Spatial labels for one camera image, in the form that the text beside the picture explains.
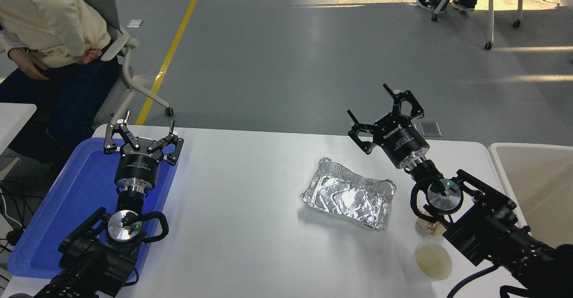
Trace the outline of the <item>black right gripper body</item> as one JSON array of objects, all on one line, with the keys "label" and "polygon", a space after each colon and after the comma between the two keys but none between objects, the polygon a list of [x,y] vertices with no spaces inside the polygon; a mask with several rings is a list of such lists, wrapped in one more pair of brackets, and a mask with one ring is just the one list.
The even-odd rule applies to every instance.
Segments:
[{"label": "black right gripper body", "polygon": [[396,168],[405,168],[406,158],[412,153],[423,157],[430,148],[409,116],[388,113],[374,125],[381,129],[374,133],[375,143],[380,145]]}]

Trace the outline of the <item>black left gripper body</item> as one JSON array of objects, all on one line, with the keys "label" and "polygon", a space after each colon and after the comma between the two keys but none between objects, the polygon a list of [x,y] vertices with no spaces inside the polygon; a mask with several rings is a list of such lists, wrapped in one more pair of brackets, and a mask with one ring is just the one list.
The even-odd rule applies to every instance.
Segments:
[{"label": "black left gripper body", "polygon": [[139,149],[134,149],[130,143],[121,146],[120,162],[114,177],[117,186],[123,186],[125,180],[133,178],[143,180],[146,186],[155,186],[163,151],[157,149],[148,153],[154,142],[149,138],[138,138]]}]

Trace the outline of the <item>person's left hand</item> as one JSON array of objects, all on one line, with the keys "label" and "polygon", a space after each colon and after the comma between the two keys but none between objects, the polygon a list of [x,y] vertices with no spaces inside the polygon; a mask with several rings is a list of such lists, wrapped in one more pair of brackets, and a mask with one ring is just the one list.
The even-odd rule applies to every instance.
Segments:
[{"label": "person's left hand", "polygon": [[102,50],[92,44],[84,44],[84,52],[80,56],[74,56],[74,61],[78,65],[86,65],[95,61],[103,54]]}]

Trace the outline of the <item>person's right hand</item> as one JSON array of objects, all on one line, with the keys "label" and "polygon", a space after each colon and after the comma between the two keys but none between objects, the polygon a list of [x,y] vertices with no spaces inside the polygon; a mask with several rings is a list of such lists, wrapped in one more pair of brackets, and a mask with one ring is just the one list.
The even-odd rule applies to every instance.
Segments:
[{"label": "person's right hand", "polygon": [[20,48],[12,48],[8,51],[8,57],[28,78],[37,81],[49,81],[49,78],[43,73],[43,71],[48,70],[47,66],[34,55]]}]

